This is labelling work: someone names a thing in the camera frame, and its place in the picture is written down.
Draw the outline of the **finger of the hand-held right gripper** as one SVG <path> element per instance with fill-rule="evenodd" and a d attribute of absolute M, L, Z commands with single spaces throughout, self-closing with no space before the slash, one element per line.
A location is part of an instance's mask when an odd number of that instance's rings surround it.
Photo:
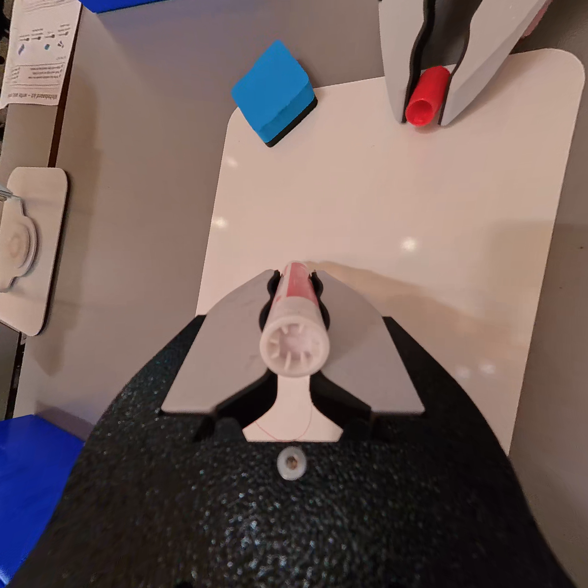
<path fill-rule="evenodd" d="M 379 1 L 379 33 L 389 103 L 406 122 L 408 101 L 421 75 L 424 48 L 435 22 L 435 1 Z"/>
<path fill-rule="evenodd" d="M 453 68 L 439 114 L 448 126 L 495 77 L 518 41 L 528 36 L 550 1 L 482 1 L 470 21 L 465 48 Z"/>

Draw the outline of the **red marker cap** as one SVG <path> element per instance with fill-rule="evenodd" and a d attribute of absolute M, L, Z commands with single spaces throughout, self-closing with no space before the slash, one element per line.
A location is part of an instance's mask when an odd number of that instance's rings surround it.
<path fill-rule="evenodd" d="M 405 109 L 406 121 L 414 127 L 429 125 L 445 99 L 451 72 L 444 66 L 423 70 Z"/>

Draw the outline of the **blue plastic bin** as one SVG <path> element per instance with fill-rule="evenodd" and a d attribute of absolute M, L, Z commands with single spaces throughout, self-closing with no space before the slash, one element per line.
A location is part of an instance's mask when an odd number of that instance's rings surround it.
<path fill-rule="evenodd" d="M 80 3 L 92 13 L 102 14 L 107 12 L 118 11 L 136 6 L 158 3 L 155 0 L 120 0 L 120 1 L 80 1 Z"/>
<path fill-rule="evenodd" d="M 84 444 L 37 415 L 1 421 L 1 587 L 44 532 Z"/>

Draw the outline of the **white whiteboard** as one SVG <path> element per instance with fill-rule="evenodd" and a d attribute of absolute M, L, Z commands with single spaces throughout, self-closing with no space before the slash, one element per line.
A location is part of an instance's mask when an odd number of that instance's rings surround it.
<path fill-rule="evenodd" d="M 289 261 L 391 316 L 509 452 L 585 82 L 560 49 L 509 56 L 447 127 L 396 122 L 384 78 L 318 88 L 274 148 L 237 109 L 196 307 Z"/>

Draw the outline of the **blue whiteboard eraser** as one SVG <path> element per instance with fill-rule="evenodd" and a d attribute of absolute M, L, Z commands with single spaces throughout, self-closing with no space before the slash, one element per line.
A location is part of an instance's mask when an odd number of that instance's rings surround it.
<path fill-rule="evenodd" d="M 244 118 L 269 148 L 318 105 L 308 74 L 281 40 L 274 41 L 232 87 Z"/>

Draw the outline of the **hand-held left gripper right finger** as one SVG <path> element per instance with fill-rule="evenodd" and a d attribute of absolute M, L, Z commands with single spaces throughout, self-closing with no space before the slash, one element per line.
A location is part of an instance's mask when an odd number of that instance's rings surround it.
<path fill-rule="evenodd" d="M 424 413 L 386 322 L 367 298 L 324 270 L 313 272 L 329 326 L 330 352 L 312 376 L 312 403 L 342 430 Z"/>

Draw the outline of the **printed instruction sheet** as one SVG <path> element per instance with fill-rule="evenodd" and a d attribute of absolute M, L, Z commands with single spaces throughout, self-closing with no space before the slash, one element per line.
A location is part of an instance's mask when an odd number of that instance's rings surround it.
<path fill-rule="evenodd" d="M 79 1 L 14 1 L 1 108 L 59 104 L 81 8 Z"/>

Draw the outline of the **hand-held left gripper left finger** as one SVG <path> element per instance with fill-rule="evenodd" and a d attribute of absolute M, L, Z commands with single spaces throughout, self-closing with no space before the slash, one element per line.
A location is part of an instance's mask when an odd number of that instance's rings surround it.
<path fill-rule="evenodd" d="M 265 270 L 222 298 L 200 328 L 161 406 L 166 415 L 235 419 L 245 428 L 275 403 L 277 376 L 259 351 L 260 316 L 277 270 Z"/>

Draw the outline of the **white tablet stand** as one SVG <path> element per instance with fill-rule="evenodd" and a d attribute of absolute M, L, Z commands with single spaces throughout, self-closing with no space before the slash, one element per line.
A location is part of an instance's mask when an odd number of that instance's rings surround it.
<path fill-rule="evenodd" d="M 1 186 L 1 322 L 28 337 L 48 318 L 68 192 L 60 168 L 20 166 Z"/>

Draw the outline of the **red whiteboard marker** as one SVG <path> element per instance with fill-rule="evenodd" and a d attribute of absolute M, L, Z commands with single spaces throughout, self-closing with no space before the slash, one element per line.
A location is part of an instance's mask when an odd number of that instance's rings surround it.
<path fill-rule="evenodd" d="M 327 323 L 313 275 L 304 263 L 290 262 L 281 273 L 259 349 L 268 369 L 286 378 L 312 376 L 326 364 Z"/>

